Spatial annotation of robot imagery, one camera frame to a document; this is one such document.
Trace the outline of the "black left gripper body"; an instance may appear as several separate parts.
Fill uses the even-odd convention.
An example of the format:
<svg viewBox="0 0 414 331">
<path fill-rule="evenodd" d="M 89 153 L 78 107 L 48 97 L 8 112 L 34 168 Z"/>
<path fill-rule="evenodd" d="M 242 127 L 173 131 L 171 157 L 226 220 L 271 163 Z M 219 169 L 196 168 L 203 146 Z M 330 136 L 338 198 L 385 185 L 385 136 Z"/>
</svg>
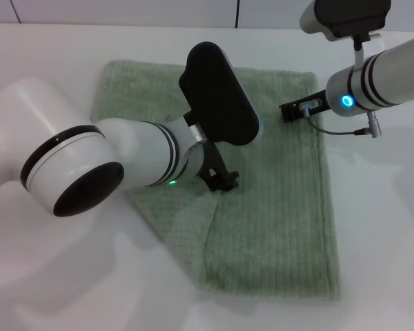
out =
<svg viewBox="0 0 414 331">
<path fill-rule="evenodd" d="M 217 146 L 207 141 L 203 144 L 204 160 L 198 176 L 205 182 L 226 182 L 228 171 Z"/>
</svg>

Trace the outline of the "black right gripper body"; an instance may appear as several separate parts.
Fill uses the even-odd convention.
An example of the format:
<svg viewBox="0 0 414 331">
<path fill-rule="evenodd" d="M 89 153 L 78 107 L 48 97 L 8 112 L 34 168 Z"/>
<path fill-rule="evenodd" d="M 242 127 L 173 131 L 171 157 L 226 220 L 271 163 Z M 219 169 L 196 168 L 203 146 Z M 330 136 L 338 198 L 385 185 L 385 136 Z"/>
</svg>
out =
<svg viewBox="0 0 414 331">
<path fill-rule="evenodd" d="M 326 91 L 321 90 L 307 97 L 281 104 L 279 109 L 284 123 L 304 118 L 304 108 L 306 106 L 310 116 L 329 110 L 330 106 L 326 99 Z"/>
</svg>

